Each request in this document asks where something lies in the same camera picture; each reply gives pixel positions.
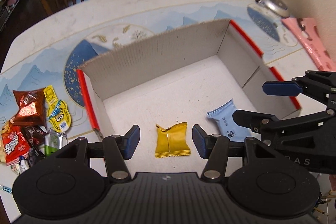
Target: dining table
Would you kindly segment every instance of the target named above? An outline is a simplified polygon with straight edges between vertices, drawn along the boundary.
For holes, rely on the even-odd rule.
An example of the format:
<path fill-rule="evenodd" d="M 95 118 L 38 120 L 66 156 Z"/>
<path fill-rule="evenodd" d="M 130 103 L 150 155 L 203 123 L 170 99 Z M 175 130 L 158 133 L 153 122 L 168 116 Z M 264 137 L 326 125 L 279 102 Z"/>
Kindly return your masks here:
<path fill-rule="evenodd" d="M 67 103 L 72 117 L 68 142 L 78 137 L 85 137 L 89 142 L 100 141 L 85 111 L 73 73 L 76 68 L 133 41 L 220 18 L 234 20 L 257 44 L 263 63 L 275 67 L 284 80 L 303 76 L 307 70 L 317 70 L 281 18 L 257 5 L 255 0 L 88 0 L 47 17 L 13 41 L 1 70 L 0 121 L 5 123 L 17 112 L 12 90 L 36 90 L 52 85 L 57 97 Z M 326 108 L 303 95 L 297 99 L 300 115 Z M 92 159 L 91 167 L 106 175 L 102 159 Z M 232 158 L 226 176 L 240 167 L 241 159 Z M 0 164 L 0 184 L 11 187 L 16 177 L 9 166 Z M 328 191 L 328 177 L 320 176 L 319 180 L 321 190 Z M 12 195 L 4 191 L 0 195 L 12 222 L 20 212 Z"/>

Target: ribbed black surface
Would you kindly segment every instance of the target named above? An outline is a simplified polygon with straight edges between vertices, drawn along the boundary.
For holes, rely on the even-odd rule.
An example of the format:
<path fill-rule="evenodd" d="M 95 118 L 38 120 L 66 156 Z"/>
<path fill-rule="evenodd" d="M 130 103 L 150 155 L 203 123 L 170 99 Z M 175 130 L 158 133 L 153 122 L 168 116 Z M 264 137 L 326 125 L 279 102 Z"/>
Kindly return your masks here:
<path fill-rule="evenodd" d="M 15 224 L 39 223 L 316 224 L 317 222 L 309 215 L 292 220 L 270 220 L 251 215 L 234 204 L 221 185 L 202 182 L 196 173 L 138 173 L 132 182 L 113 186 L 103 202 L 81 216 L 50 221 L 25 215 L 15 221 Z"/>

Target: lamp base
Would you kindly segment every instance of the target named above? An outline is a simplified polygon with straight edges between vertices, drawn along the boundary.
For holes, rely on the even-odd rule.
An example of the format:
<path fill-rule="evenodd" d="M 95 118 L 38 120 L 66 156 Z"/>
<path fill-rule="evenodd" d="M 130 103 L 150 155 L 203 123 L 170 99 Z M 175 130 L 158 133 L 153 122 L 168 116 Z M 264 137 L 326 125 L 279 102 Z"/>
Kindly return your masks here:
<path fill-rule="evenodd" d="M 256 2 L 268 9 L 277 15 L 288 18 L 290 17 L 290 12 L 287 5 L 281 0 L 256 0 Z"/>

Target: yellow minion package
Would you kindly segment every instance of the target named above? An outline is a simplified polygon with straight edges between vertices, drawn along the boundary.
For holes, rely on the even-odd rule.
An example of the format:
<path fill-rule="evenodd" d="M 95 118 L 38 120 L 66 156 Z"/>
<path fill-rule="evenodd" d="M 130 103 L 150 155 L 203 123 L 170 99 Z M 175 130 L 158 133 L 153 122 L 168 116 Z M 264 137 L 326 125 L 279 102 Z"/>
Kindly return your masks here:
<path fill-rule="evenodd" d="M 52 85 L 44 89 L 45 99 L 48 103 L 47 120 L 51 122 L 53 128 L 58 133 L 67 131 L 71 125 L 71 116 L 67 103 L 58 100 Z"/>
<path fill-rule="evenodd" d="M 190 148 L 185 141 L 185 134 L 187 130 L 186 122 L 178 123 L 167 129 L 164 129 L 157 124 L 156 129 L 156 158 L 190 155 Z"/>

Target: blue snack package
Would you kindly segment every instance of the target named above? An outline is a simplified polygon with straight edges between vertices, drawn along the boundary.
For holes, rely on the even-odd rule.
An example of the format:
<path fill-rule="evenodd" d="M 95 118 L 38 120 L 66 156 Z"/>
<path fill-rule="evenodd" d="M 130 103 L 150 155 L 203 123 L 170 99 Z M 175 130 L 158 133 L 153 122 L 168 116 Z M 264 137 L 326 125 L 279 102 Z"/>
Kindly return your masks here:
<path fill-rule="evenodd" d="M 236 107 L 233 104 L 233 99 L 229 100 L 225 105 L 207 113 L 208 118 L 214 119 L 217 122 L 220 133 L 226 136 L 232 142 L 244 142 L 246 137 L 251 136 L 251 132 L 245 128 L 238 126 L 232 114 Z"/>

